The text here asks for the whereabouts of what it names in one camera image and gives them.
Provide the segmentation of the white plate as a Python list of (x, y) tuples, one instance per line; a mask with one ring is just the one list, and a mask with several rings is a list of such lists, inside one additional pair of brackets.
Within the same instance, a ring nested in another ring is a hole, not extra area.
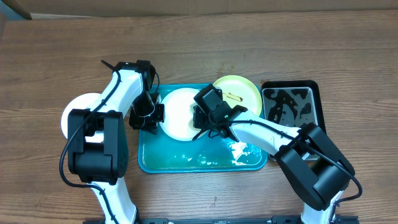
[[(99, 93), (85, 93), (73, 99), (62, 113), (60, 127), (65, 138), (68, 138), (68, 115), (72, 109), (86, 109), (100, 97)], [(93, 136), (87, 136), (87, 142), (102, 143), (104, 139), (103, 132), (95, 132)]]
[(197, 105), (193, 99), (197, 93), (199, 90), (194, 88), (179, 88), (171, 91), (162, 100), (161, 103), (165, 106), (165, 119), (160, 126), (172, 139), (191, 141), (200, 132), (200, 129), (188, 127), (189, 109)]

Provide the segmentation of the yellow green sponge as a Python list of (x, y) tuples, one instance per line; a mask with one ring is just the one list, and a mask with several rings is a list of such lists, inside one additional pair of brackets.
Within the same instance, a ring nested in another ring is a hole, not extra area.
[(191, 106), (190, 109), (189, 109), (189, 112), (190, 112), (190, 119), (188, 121), (188, 127), (190, 129), (195, 129), (195, 127), (194, 127), (195, 107)]

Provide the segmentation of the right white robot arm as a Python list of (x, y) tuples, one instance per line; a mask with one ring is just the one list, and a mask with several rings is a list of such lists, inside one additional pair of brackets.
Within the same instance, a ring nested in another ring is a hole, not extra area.
[(294, 192), (304, 202), (302, 223), (334, 223), (343, 191), (354, 180), (351, 163), (317, 125), (282, 126), (242, 106), (203, 110), (194, 106), (193, 125), (222, 138), (252, 144), (275, 157)]

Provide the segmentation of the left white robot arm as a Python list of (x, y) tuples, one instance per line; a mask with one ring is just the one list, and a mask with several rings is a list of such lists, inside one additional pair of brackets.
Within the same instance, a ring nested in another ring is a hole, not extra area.
[(149, 61), (106, 64), (112, 78), (102, 93), (85, 93), (67, 105), (61, 129), (67, 139), (59, 173), (69, 186), (91, 189), (104, 212), (102, 223), (140, 223), (124, 179), (129, 149), (124, 119), (133, 129), (156, 134), (164, 121), (159, 75)]

